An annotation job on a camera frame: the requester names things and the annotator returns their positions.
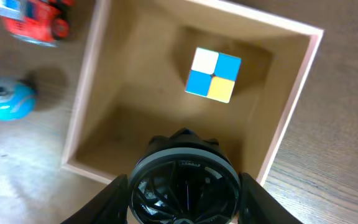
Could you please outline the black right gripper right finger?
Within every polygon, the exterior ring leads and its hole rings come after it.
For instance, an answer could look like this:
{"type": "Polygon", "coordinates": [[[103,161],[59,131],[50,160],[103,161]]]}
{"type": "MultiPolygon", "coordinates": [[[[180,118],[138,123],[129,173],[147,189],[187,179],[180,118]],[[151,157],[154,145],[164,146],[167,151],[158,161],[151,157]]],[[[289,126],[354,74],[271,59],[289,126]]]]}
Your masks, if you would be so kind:
{"type": "Polygon", "coordinates": [[[302,224],[248,173],[240,173],[239,224],[302,224]]]}

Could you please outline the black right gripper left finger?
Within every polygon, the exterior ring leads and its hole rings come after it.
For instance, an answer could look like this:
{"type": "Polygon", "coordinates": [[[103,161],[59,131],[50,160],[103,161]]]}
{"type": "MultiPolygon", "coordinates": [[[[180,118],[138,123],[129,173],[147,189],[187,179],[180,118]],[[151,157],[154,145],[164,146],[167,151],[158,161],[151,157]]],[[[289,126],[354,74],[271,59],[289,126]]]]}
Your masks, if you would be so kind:
{"type": "Polygon", "coordinates": [[[129,188],[121,174],[62,224],[127,224],[129,188]]]}

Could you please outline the red toy fire truck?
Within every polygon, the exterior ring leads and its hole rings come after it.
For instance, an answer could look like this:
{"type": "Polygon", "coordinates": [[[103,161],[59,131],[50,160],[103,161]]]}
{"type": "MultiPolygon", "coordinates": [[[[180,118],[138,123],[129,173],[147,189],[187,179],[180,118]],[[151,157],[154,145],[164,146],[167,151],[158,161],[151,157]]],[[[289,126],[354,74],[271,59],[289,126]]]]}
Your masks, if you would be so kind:
{"type": "Polygon", "coordinates": [[[0,0],[0,18],[15,38],[55,47],[70,35],[72,5],[74,0],[0,0]]]}

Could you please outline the multicoloured puzzle cube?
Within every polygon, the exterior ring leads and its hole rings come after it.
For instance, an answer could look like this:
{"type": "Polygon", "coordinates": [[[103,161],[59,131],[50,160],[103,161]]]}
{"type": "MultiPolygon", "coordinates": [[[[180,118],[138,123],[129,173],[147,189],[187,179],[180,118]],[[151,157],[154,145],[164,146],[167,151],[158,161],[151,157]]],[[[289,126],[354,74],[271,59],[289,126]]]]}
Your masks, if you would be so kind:
{"type": "Polygon", "coordinates": [[[185,91],[222,103],[230,102],[242,59],[196,48],[185,91]]]}

